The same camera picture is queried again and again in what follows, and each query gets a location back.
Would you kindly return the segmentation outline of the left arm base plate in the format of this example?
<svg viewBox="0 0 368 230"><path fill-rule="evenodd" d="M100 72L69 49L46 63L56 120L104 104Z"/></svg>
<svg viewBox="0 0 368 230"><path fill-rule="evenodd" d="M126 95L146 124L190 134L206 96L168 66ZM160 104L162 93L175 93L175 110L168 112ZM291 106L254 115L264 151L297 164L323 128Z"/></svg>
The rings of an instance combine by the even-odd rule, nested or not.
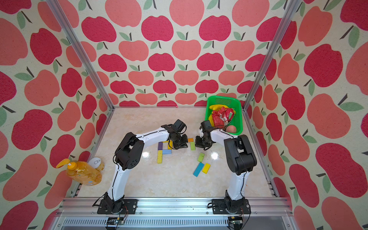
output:
<svg viewBox="0 0 368 230"><path fill-rule="evenodd" d="M132 214L136 213L138 206L137 199L121 199L117 202L101 200L98 206L97 214L110 215L110 214Z"/></svg>

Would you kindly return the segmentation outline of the yellow-green long block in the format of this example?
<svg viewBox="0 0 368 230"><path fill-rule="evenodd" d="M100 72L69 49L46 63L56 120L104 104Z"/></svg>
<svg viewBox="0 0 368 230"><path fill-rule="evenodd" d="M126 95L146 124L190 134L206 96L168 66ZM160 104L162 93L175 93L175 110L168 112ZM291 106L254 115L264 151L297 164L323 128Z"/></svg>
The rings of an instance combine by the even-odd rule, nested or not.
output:
<svg viewBox="0 0 368 230"><path fill-rule="evenodd" d="M158 150L157 163L161 164L162 162L163 162L163 151Z"/></svg>

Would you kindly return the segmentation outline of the short yellow block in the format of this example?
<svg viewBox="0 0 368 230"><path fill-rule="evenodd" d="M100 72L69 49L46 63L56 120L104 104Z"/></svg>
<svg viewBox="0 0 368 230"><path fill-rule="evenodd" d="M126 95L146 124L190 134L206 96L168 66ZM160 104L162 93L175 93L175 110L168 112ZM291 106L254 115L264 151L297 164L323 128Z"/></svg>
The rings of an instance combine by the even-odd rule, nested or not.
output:
<svg viewBox="0 0 368 230"><path fill-rule="evenodd" d="M169 141L168 142L168 149L171 150L173 148L173 142Z"/></svg>

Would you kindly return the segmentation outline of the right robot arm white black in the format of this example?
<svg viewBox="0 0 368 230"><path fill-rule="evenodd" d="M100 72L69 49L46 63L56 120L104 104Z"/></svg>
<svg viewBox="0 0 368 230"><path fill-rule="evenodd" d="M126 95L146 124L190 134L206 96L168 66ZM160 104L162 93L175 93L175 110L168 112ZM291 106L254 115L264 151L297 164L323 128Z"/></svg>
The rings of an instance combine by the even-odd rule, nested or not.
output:
<svg viewBox="0 0 368 230"><path fill-rule="evenodd" d="M228 168L233 173L224 203L227 210L235 213L245 206L245 186L250 172L257 165L255 152L246 135L235 136L221 129L200 128L195 145L207 150L217 143L224 147Z"/></svg>

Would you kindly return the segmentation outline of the green block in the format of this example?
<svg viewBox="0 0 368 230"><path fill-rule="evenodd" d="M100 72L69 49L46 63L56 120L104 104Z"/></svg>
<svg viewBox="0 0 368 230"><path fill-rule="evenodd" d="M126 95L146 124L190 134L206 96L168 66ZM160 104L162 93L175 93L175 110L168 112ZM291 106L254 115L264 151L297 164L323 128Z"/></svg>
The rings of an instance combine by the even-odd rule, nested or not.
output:
<svg viewBox="0 0 368 230"><path fill-rule="evenodd" d="M203 153L203 152L201 152L200 154L199 154L199 156L198 156L198 158L197 158L197 161L198 162L203 162L203 160L204 160L204 157L205 157L205 154Z"/></svg>
<svg viewBox="0 0 368 230"><path fill-rule="evenodd" d="M195 143L194 142L190 142L190 148L192 151L195 151L196 149L196 146L195 146Z"/></svg>

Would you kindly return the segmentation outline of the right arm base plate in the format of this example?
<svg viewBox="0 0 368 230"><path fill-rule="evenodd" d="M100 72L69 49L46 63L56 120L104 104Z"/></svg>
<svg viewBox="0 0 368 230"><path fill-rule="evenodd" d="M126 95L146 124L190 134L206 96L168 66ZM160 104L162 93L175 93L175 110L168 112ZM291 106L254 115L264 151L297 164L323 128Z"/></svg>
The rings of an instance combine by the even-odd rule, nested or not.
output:
<svg viewBox="0 0 368 230"><path fill-rule="evenodd" d="M225 200L225 198L212 199L212 201L208 204L208 208L211 208L213 214L215 215L248 215L251 213L251 206L248 199L245 198L235 201Z"/></svg>

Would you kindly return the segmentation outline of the light blue block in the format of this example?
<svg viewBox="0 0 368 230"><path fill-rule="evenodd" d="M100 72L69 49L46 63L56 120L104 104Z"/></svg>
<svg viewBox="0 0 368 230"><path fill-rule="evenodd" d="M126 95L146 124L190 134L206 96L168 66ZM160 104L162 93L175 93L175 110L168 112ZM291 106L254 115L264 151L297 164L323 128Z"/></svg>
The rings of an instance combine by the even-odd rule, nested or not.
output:
<svg viewBox="0 0 368 230"><path fill-rule="evenodd" d="M165 154L172 154L172 150L171 149L163 149L162 150L162 152L163 152L163 155L165 155Z"/></svg>

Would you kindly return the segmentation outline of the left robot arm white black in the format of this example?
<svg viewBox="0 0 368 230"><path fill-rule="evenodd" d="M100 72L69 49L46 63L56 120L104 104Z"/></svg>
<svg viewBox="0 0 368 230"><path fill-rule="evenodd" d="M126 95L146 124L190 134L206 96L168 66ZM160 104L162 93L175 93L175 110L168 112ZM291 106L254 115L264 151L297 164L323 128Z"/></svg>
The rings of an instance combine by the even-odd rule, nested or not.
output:
<svg viewBox="0 0 368 230"><path fill-rule="evenodd" d="M188 137L185 131L186 125L177 120L174 124L162 125L160 128L144 134L127 133L113 156L116 168L111 186L98 199L101 201L100 204L93 204L94 207L98 207L97 213L108 215L120 214L124 211L135 212L133 209L128 209L129 204L124 200L130 171L138 165L146 147L159 142L171 141L172 148L175 150L187 148Z"/></svg>

